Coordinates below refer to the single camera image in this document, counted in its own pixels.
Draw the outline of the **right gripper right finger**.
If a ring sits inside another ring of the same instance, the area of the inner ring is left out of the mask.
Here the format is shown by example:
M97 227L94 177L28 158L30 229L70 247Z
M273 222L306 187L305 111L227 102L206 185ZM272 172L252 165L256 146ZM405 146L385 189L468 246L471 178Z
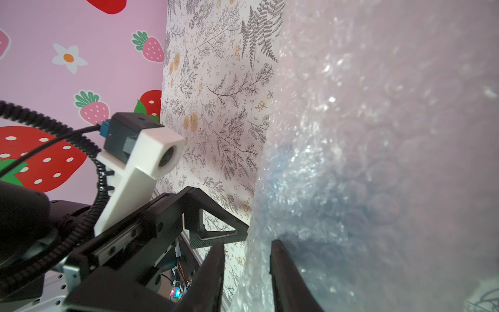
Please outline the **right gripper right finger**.
M281 240L272 241L270 274L275 311L323 312Z

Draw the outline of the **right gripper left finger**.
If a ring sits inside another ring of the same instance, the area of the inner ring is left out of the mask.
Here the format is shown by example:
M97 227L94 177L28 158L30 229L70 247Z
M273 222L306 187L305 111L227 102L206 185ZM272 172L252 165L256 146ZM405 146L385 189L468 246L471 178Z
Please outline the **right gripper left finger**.
M199 268L191 288L173 311L221 311L224 269L224 245L215 243Z

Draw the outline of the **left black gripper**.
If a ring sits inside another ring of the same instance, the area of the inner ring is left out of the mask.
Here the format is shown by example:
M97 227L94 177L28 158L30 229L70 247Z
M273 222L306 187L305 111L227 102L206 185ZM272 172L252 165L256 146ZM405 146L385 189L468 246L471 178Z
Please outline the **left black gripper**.
M181 268L174 244L182 232L188 231L192 248L207 248L244 242L248 228L200 188L162 194L68 256L68 295L62 309L173 311L180 301L174 303L158 290L164 270ZM191 285L201 265L192 262Z

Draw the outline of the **clear bubble wrap sheet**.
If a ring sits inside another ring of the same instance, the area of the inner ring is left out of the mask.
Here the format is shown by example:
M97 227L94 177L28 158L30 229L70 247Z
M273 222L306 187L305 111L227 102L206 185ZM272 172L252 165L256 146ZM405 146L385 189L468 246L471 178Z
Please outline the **clear bubble wrap sheet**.
M498 2L288 1L231 311L498 310Z

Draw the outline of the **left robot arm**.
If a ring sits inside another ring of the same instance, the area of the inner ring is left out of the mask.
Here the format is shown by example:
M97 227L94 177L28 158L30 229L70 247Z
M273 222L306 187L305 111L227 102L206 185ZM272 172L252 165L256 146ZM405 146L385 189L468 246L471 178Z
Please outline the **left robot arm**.
M1 310L219 311L224 244L248 226L200 188L148 198L102 233L94 205L1 184Z

